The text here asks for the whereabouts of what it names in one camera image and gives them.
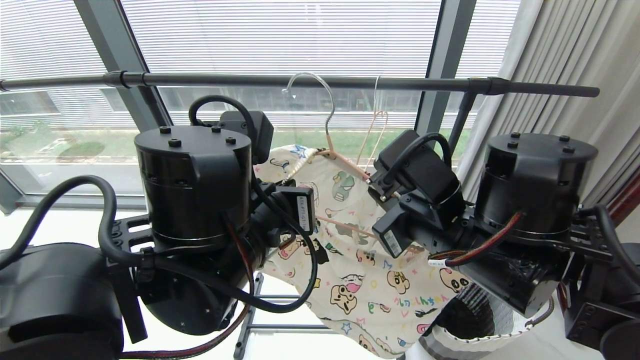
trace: green lawn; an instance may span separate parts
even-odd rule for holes
[[[395,139],[403,129],[386,130],[382,136],[377,153]],[[442,134],[449,137],[450,129],[443,129]],[[15,133],[0,134],[0,152],[11,152],[13,156],[135,156],[136,148],[133,138],[138,132],[133,130],[91,130],[91,131],[52,131],[39,129],[17,136]],[[334,129],[332,140],[336,149],[348,158],[358,156],[358,151],[365,138],[366,130]],[[464,130],[454,153],[454,159],[460,158],[467,143],[470,130]],[[380,131],[372,131],[364,147],[362,157],[370,155],[378,140]],[[39,153],[57,139],[65,139],[49,152]],[[272,147],[297,143],[307,147],[326,147],[324,129],[286,129],[273,135]]]

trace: bolt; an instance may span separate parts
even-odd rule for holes
[[[178,139],[170,139],[169,140],[169,146],[170,147],[180,147],[180,146],[182,146],[182,141],[180,141]]]

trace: curtain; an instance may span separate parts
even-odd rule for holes
[[[640,165],[640,1],[544,1],[522,41],[529,29],[524,19],[531,16],[526,11],[523,4],[499,76],[597,86],[600,95],[506,94],[485,100],[458,170],[465,198],[477,193],[488,139],[518,131],[569,135],[596,146],[582,198],[587,206],[606,204]]]

